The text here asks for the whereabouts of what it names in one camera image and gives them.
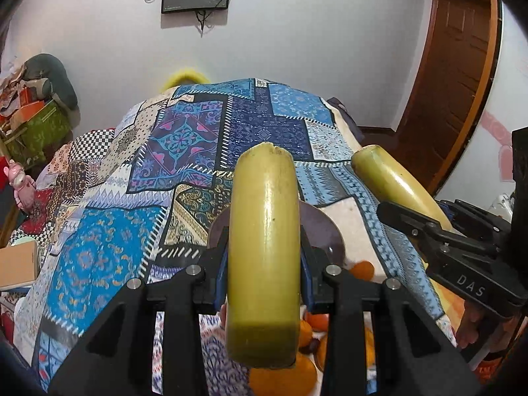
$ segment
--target white wall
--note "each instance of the white wall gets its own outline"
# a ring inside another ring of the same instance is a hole
[[[416,48],[414,49],[414,55],[412,57],[411,67],[409,74],[407,76],[407,81],[403,87],[403,92],[400,99],[400,104],[396,109],[394,119],[390,125],[393,131],[398,129],[403,113],[405,113],[405,108],[411,96],[411,91],[413,90],[414,81],[416,80],[416,75],[418,74],[418,68],[420,68],[420,63],[422,62],[423,49],[426,46],[427,32],[429,31],[429,21],[431,19],[431,9],[432,9],[432,0],[425,0],[423,4],[423,12],[421,17],[420,29],[418,31],[418,41],[416,42]]]
[[[429,11],[430,0],[231,0],[200,37],[194,14],[162,16],[160,0],[24,0],[3,63],[62,60],[79,97],[76,135],[115,126],[186,66],[213,82],[255,76],[337,96],[359,125],[391,126]]]
[[[528,125],[528,40],[508,7],[503,10],[501,51],[485,111],[511,132]],[[458,198],[487,209],[498,195],[511,194],[515,184],[500,180],[500,147],[479,124],[437,199]]]

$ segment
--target pink wall decal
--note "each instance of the pink wall decal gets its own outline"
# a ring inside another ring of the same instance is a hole
[[[480,125],[501,145],[498,152],[498,169],[501,182],[513,182],[512,133],[487,111],[482,113]]]

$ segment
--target banana peel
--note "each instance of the banana peel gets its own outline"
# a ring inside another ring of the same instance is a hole
[[[300,216],[289,152],[261,143],[238,159],[228,248],[229,358],[253,368],[294,364],[299,336]]]
[[[365,146],[353,154],[352,169],[378,201],[403,205],[437,220],[442,229],[453,231],[429,192],[381,146]]]

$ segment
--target human hand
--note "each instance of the human hand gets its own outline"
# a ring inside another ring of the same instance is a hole
[[[456,333],[456,340],[460,348],[466,348],[469,344],[474,344],[479,339],[479,331],[477,330],[479,324],[484,317],[484,310],[469,301],[464,302],[464,315],[460,321]],[[519,316],[513,317],[509,321],[502,323],[504,332],[500,334],[500,338],[497,341],[493,341],[490,346],[490,352],[495,353],[504,350],[508,347],[511,337],[515,332]]]

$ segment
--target wooden door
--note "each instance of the wooden door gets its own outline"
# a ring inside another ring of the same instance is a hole
[[[461,149],[476,117],[471,109],[490,52],[491,19],[490,0],[433,4],[418,76],[396,133],[396,147],[389,151],[431,193],[440,173],[447,173],[446,162],[453,164],[453,149]]]

